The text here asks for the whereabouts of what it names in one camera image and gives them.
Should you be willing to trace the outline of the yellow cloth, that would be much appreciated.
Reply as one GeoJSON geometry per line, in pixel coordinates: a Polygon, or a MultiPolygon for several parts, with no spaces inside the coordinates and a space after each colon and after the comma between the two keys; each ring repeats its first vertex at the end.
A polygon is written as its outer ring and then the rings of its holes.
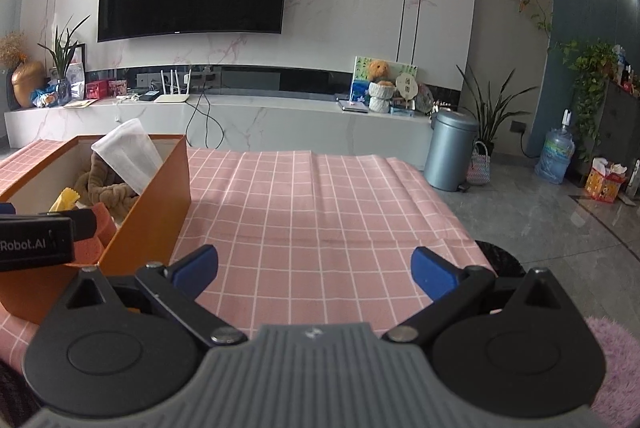
{"type": "Polygon", "coordinates": [[[50,206],[50,212],[62,212],[71,211],[76,208],[76,203],[80,200],[80,195],[73,188],[66,187],[60,192],[60,195],[56,197],[52,206],[50,206]]]}

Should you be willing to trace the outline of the red brown sponge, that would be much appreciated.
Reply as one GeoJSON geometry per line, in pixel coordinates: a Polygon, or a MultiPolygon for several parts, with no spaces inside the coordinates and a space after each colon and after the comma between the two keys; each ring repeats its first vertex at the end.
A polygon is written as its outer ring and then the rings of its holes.
{"type": "Polygon", "coordinates": [[[110,211],[103,203],[97,203],[91,208],[74,210],[72,219],[75,226],[75,262],[96,264],[117,232],[110,211]]]}

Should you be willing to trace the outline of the white mesh bag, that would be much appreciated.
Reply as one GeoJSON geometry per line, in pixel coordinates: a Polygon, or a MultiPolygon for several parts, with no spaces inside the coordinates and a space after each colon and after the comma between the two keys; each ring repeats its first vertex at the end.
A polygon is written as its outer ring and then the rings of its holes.
{"type": "Polygon", "coordinates": [[[163,159],[138,118],[108,132],[91,146],[107,166],[141,195],[163,164],[163,159]]]}

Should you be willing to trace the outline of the woven checkered handbag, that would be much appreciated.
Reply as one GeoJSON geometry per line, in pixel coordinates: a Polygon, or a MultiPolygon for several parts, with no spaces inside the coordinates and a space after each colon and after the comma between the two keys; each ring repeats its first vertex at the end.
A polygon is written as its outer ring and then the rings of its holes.
{"type": "Polygon", "coordinates": [[[490,182],[490,156],[487,146],[481,141],[474,143],[466,181],[475,186],[484,186],[490,182]]]}

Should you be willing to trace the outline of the grey metal trash bin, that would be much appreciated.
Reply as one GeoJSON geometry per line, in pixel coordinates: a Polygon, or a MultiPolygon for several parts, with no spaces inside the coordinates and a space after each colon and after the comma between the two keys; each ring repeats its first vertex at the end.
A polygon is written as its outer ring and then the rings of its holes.
{"type": "Polygon", "coordinates": [[[472,116],[442,109],[432,117],[424,177],[434,188],[457,192],[465,183],[480,125],[472,116]]]}

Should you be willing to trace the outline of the white wifi router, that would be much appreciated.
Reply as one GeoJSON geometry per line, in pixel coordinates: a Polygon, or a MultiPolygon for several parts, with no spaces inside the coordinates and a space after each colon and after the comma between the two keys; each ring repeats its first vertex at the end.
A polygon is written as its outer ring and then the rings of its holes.
{"type": "Polygon", "coordinates": [[[160,95],[154,99],[157,104],[165,102],[187,102],[191,95],[192,70],[180,73],[177,69],[171,69],[168,73],[168,80],[165,80],[165,73],[160,72],[162,77],[162,89],[160,95]]]}

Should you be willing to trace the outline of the blue water bottle jug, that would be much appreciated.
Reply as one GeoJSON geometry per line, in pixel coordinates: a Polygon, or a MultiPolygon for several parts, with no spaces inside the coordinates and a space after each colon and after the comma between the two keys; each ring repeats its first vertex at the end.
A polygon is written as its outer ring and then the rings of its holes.
{"type": "Polygon", "coordinates": [[[547,133],[535,166],[538,177],[556,185],[564,181],[566,170],[575,151],[573,135],[570,133],[570,120],[572,120],[572,112],[565,109],[561,126],[547,133]]]}

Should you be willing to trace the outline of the white marble tv console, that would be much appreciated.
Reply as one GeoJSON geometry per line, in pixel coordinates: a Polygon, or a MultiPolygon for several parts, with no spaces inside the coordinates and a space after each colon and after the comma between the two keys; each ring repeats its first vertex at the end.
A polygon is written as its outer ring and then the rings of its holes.
{"type": "Polygon", "coordinates": [[[186,102],[119,102],[30,108],[4,115],[9,144],[103,135],[130,119],[150,134],[180,134],[193,147],[222,151],[313,151],[398,158],[423,169],[431,145],[427,117],[355,114],[327,100],[239,95],[192,96],[186,102]]]}

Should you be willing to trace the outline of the plant in glass vase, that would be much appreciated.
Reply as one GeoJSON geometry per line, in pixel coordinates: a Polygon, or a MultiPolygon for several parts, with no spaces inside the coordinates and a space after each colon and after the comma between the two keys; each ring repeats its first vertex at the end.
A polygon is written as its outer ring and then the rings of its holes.
{"type": "Polygon", "coordinates": [[[38,46],[46,50],[53,62],[53,67],[58,75],[58,81],[55,82],[55,95],[58,106],[64,106],[72,100],[72,89],[70,81],[67,79],[67,71],[75,56],[75,50],[79,45],[79,41],[75,38],[77,30],[89,19],[89,16],[82,18],[72,29],[65,28],[63,31],[55,28],[53,45],[39,43],[38,46]]]}

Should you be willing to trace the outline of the green potted plant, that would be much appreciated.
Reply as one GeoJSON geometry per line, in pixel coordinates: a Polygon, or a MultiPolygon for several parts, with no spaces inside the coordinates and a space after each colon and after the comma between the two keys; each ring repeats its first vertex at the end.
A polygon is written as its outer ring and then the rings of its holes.
{"type": "Polygon", "coordinates": [[[487,81],[484,85],[477,80],[471,66],[462,70],[457,67],[458,73],[461,74],[463,88],[471,97],[470,105],[460,105],[459,108],[473,117],[478,123],[477,138],[488,147],[488,154],[492,154],[495,149],[496,137],[503,123],[513,117],[521,117],[529,115],[528,110],[512,110],[510,108],[515,99],[538,90],[538,86],[529,86],[523,90],[506,93],[506,89],[514,76],[515,70],[512,69],[506,76],[497,94],[494,94],[492,88],[494,84],[487,81]]]}

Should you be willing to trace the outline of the orange gift box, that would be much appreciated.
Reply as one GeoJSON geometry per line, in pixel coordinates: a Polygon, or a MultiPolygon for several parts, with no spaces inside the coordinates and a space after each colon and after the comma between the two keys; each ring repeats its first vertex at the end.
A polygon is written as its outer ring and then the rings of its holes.
{"type": "Polygon", "coordinates": [[[623,165],[603,157],[593,158],[585,185],[587,196],[602,203],[614,203],[626,175],[627,168],[623,165]]]}

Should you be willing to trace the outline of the purple fluffy rug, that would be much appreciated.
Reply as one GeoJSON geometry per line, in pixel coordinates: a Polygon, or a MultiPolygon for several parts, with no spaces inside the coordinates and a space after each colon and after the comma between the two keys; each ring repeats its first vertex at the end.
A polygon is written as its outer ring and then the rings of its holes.
{"type": "Polygon", "coordinates": [[[587,324],[605,356],[603,384],[591,409],[608,427],[639,426],[639,341],[608,318],[588,317],[587,324]]]}

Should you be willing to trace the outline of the teddy bear in white pot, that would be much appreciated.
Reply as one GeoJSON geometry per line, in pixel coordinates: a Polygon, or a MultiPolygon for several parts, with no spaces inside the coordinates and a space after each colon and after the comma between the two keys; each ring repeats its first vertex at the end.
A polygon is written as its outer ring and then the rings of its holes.
{"type": "Polygon", "coordinates": [[[396,86],[390,81],[390,66],[382,59],[375,59],[368,66],[369,109],[375,114],[388,114],[390,101],[396,86]]]}

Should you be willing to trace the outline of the colourful picture board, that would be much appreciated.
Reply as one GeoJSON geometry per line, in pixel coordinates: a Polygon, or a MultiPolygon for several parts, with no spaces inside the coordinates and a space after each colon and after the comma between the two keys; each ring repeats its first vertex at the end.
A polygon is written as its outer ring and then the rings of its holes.
{"type": "Polygon", "coordinates": [[[394,82],[401,73],[408,73],[411,76],[418,75],[418,67],[404,64],[403,62],[392,62],[374,57],[356,56],[354,71],[352,72],[352,84],[350,84],[348,99],[351,102],[363,102],[369,105],[370,95],[368,86],[370,82],[380,80],[394,82]]]}

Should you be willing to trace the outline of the hanging ivy plant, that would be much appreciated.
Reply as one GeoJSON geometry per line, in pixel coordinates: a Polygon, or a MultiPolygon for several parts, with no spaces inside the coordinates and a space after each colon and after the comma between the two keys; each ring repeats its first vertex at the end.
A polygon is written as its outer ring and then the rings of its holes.
{"type": "Polygon", "coordinates": [[[553,45],[573,71],[573,109],[578,158],[590,161],[599,145],[599,119],[608,84],[614,79],[617,55],[610,42],[559,41],[553,45]]]}

